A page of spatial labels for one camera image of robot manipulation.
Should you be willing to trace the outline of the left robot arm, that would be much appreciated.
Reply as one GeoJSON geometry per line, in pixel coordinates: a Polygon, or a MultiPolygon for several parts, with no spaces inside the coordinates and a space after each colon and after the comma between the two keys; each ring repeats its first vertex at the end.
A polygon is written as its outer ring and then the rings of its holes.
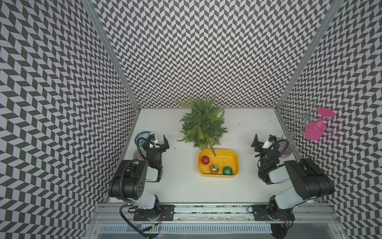
{"type": "Polygon", "coordinates": [[[135,140],[138,155],[118,166],[108,186],[108,195],[136,207],[138,218],[144,221],[160,217],[159,198],[145,189],[146,182],[160,182],[163,174],[162,154],[170,146],[163,137],[160,144],[153,133],[135,140]]]}

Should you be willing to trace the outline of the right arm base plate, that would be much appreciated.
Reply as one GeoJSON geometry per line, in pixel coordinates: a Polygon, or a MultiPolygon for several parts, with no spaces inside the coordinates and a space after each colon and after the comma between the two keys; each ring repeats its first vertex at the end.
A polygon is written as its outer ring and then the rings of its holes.
{"type": "Polygon", "coordinates": [[[277,206],[265,204],[251,205],[255,221],[293,222],[295,216],[292,209],[280,209],[277,206]]]}

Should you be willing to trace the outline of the red glitter ball ornament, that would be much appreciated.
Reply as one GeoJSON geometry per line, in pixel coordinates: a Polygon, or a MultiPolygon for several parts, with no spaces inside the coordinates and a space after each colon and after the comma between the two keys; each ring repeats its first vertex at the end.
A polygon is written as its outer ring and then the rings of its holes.
{"type": "Polygon", "coordinates": [[[202,156],[201,164],[202,165],[209,165],[210,164],[210,158],[207,155],[202,156]]]}

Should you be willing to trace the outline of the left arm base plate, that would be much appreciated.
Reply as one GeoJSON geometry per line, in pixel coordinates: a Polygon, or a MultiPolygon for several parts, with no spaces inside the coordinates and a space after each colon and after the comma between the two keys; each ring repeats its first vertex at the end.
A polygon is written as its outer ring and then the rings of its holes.
{"type": "Polygon", "coordinates": [[[173,221],[174,205],[160,205],[153,209],[136,209],[134,213],[134,221],[173,221]]]}

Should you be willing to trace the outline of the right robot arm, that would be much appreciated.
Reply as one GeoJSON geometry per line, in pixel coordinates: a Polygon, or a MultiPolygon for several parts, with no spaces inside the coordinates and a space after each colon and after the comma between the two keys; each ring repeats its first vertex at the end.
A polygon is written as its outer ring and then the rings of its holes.
{"type": "Polygon", "coordinates": [[[305,158],[280,163],[280,157],[289,147],[287,139],[269,135],[266,142],[261,142],[255,135],[251,147],[258,153],[260,180],[267,185],[291,183],[288,189],[271,196],[267,204],[251,206],[255,221],[293,222],[296,206],[334,193],[334,182],[313,160],[305,158]]]}

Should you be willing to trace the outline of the gold shiny ball ornament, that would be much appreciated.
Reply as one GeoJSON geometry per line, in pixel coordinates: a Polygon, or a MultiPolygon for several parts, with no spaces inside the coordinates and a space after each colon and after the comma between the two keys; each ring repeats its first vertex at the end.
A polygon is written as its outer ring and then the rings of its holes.
{"type": "Polygon", "coordinates": [[[210,173],[213,174],[213,175],[218,174],[218,173],[219,173],[219,168],[218,168],[218,166],[212,164],[212,165],[210,166],[210,173]]]}

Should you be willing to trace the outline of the green glitter ball ornament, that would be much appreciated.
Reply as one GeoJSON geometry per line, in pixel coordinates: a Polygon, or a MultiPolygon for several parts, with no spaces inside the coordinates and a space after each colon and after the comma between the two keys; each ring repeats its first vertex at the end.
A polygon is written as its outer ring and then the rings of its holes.
{"type": "Polygon", "coordinates": [[[233,169],[229,166],[225,166],[222,170],[223,175],[233,175],[233,169]]]}

